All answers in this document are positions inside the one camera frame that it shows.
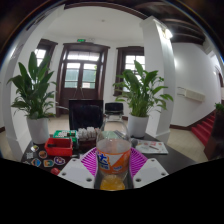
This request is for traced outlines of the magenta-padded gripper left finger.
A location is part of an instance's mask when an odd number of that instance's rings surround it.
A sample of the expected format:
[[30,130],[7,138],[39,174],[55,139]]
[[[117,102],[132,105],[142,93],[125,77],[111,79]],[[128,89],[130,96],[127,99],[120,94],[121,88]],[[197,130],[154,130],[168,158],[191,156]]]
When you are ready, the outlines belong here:
[[79,159],[72,158],[59,173],[59,177],[84,188],[94,188],[98,164],[96,149],[92,148]]

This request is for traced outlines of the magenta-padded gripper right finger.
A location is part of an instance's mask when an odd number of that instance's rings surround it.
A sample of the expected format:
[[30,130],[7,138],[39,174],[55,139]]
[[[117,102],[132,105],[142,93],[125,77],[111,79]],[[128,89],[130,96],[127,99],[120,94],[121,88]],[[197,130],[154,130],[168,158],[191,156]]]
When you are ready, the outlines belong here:
[[131,149],[129,173],[134,188],[141,188],[168,175],[168,172],[155,159],[148,159],[136,149]]

